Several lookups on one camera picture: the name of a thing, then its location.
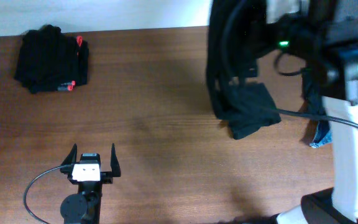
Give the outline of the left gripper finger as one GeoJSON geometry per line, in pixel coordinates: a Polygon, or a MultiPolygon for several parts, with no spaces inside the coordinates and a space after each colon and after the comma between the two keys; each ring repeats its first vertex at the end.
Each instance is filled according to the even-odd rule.
{"type": "Polygon", "coordinates": [[[61,163],[62,166],[74,164],[76,162],[77,157],[77,145],[74,144],[69,154],[66,156],[66,158],[61,163]]]}
{"type": "Polygon", "coordinates": [[[119,165],[119,161],[117,159],[116,148],[115,148],[114,143],[112,143],[112,146],[111,146],[110,166],[111,166],[112,177],[120,177],[121,176],[121,168],[119,165]]]}

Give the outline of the black trousers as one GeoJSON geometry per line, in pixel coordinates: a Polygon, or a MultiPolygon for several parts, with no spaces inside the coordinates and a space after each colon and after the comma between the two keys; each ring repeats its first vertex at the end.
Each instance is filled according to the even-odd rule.
{"type": "Polygon", "coordinates": [[[227,121],[235,140],[281,122],[263,83],[247,83],[258,75],[256,59],[234,39],[234,25],[250,1],[215,0],[208,29],[206,84],[217,119],[227,121]]]}

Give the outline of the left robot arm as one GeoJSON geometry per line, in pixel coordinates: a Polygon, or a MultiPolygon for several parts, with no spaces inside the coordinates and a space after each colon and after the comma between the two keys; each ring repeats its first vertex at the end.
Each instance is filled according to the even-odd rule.
{"type": "Polygon", "coordinates": [[[113,178],[121,176],[115,146],[111,146],[109,171],[101,170],[98,153],[83,153],[79,160],[76,157],[75,144],[63,160],[60,172],[78,187],[78,191],[63,200],[60,214],[64,224],[99,224],[103,186],[112,184],[113,178]]]}

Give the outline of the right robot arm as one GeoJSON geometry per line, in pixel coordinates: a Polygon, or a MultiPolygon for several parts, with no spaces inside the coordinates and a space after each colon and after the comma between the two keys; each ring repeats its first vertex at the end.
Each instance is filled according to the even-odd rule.
{"type": "Polygon", "coordinates": [[[268,1],[281,50],[307,61],[333,144],[334,187],[305,195],[277,223],[358,223],[358,1],[268,1]]]}

